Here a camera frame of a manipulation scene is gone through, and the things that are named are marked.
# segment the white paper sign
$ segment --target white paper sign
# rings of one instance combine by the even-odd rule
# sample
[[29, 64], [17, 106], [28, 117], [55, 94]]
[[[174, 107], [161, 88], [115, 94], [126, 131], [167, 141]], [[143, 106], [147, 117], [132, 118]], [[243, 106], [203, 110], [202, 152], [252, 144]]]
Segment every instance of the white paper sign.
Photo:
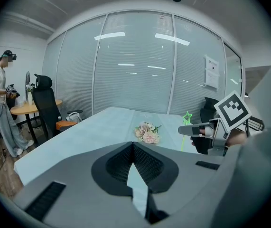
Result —
[[207, 86], [211, 86], [214, 88], [218, 88], [219, 86], [219, 75], [210, 71], [210, 70], [206, 70], [206, 85]]
[[241, 125], [252, 115], [244, 100], [235, 90], [215, 104], [215, 109], [228, 131]]
[[206, 58], [206, 86], [218, 88], [219, 86], [219, 62], [205, 55]]
[[206, 70], [210, 70], [216, 74], [219, 74], [219, 62], [213, 60], [208, 56], [205, 56], [205, 58], [206, 58]]

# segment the vr headset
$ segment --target vr headset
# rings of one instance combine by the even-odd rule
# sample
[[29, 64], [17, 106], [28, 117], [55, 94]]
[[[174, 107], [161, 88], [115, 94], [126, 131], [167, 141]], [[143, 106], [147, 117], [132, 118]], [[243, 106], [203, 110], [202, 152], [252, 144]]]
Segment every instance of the vr headset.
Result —
[[9, 57], [9, 62], [12, 62], [13, 60], [15, 61], [17, 59], [16, 54], [10, 52], [5, 52], [4, 55], [7, 55]]

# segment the ceiling light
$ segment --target ceiling light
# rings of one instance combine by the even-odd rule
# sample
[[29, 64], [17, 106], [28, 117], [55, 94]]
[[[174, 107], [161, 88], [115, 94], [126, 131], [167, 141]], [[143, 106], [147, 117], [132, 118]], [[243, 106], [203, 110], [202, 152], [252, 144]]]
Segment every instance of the ceiling light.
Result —
[[232, 82], [234, 82], [236, 85], [238, 85], [239, 83], [236, 82], [233, 78], [230, 79]]
[[147, 67], [158, 68], [158, 69], [166, 69], [165, 67], [158, 67], [158, 66], [147, 66]]
[[134, 66], [134, 64], [128, 64], [128, 63], [119, 63], [119, 66]]
[[[163, 34], [159, 34], [159, 33], [156, 33], [155, 34], [155, 38], [160, 38], [160, 39], [165, 39], [165, 40], [171, 40], [171, 41], [174, 41], [174, 37], [173, 36], [167, 36], [167, 35], [163, 35]], [[177, 38], [177, 43], [179, 44], [183, 44], [185, 46], [188, 46], [190, 44], [189, 41], [186, 41], [186, 40], [182, 40], [180, 38]]]
[[109, 37], [117, 37], [117, 36], [125, 36], [125, 32], [116, 32], [116, 33], [109, 33], [109, 34], [104, 34], [104, 35], [99, 35], [94, 37], [95, 40], [99, 39], [104, 39], [104, 38], [109, 38]]

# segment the white table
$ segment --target white table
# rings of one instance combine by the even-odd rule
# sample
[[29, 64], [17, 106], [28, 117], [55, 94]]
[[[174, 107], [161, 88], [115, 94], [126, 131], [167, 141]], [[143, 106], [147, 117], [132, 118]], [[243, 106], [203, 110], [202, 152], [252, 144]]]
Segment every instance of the white table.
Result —
[[[181, 151], [183, 136], [178, 133], [178, 127], [183, 123], [181, 116], [107, 108], [37, 147], [16, 161], [14, 170], [22, 183], [27, 185], [67, 157], [107, 145], [138, 141], [134, 128], [143, 121], [151, 122], [155, 126], [162, 125], [159, 128], [158, 146]], [[183, 151], [197, 153], [188, 136], [185, 136]], [[133, 188], [134, 205], [141, 213], [144, 213], [147, 186], [134, 165], [130, 169], [127, 185]]]

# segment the sneaker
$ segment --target sneaker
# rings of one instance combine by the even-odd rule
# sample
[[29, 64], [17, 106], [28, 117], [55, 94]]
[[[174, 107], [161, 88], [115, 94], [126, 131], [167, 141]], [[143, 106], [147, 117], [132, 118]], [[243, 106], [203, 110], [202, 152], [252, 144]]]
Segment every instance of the sneaker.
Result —
[[23, 152], [23, 150], [20, 148], [15, 148], [15, 151], [16, 151], [17, 156], [21, 155]]
[[25, 147], [25, 150], [26, 150], [28, 147], [32, 146], [33, 144], [34, 144], [34, 141], [33, 141], [33, 140], [30, 140], [30, 141], [27, 143], [27, 145], [26, 145], [26, 147]]

